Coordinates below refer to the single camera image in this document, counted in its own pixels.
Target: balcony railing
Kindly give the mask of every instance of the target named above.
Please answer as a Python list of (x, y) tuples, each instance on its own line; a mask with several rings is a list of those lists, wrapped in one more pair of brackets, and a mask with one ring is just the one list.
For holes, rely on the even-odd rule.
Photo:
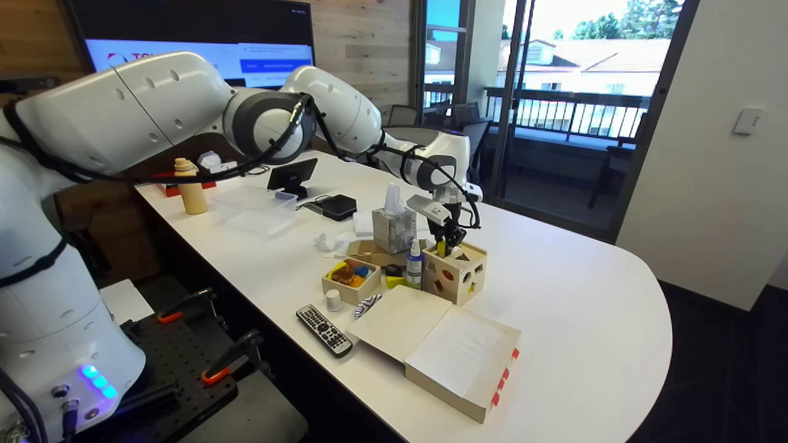
[[(487, 89), (484, 118), (500, 121), (501, 89)], [(565, 134), (584, 137), (634, 137), (649, 97), (570, 94), (520, 89), (517, 129)]]

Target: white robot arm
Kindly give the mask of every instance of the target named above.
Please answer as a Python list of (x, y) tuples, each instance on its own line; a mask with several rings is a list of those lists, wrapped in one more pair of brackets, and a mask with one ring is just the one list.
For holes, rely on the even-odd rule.
[[(106, 422), (144, 368), (144, 355), (112, 326), (78, 259), (47, 225), (38, 200), (70, 184), (115, 176), (196, 134), (221, 134), (251, 161), (285, 162), (310, 130), (307, 103), (345, 152), (373, 145), (379, 162), (461, 203), (432, 162), (453, 166), (464, 184), (468, 140), (441, 135), (415, 155), (382, 135), (379, 112), (345, 81), (299, 70), (274, 91), (232, 89), (196, 54), (164, 54), (93, 75), (6, 107), (0, 117), (0, 369), (38, 409), (36, 441), (63, 436), (63, 403), (78, 398), (75, 429)], [(0, 396), (0, 422), (11, 403)]]

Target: white table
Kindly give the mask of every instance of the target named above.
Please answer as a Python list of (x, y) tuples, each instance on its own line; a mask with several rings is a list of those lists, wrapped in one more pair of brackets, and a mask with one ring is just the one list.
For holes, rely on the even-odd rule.
[[(318, 155), (313, 193), (350, 195), (360, 213), (384, 203), (393, 178)], [(468, 307), (522, 329), (522, 358), (500, 407), (474, 423), (400, 369), (360, 348), (333, 359), (296, 320), (322, 306), (320, 275), (335, 256), (320, 235), (352, 235), (307, 210), (274, 210), (265, 176), (210, 189), (212, 213), (186, 217), (178, 198), (138, 187), (139, 198), (243, 299), (302, 348), (407, 441), (624, 441), (654, 403), (669, 364), (671, 328), (652, 272), (632, 254), (511, 213), (479, 204), (482, 230), (468, 241), (487, 248), (484, 290)], [(345, 328), (352, 316), (328, 316)]]

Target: remote control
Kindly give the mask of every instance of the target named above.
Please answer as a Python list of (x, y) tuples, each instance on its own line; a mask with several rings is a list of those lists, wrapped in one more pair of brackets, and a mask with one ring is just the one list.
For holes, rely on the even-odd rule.
[(314, 306), (296, 311), (296, 318), (322, 342), (338, 359), (352, 349), (352, 342), (329, 326)]

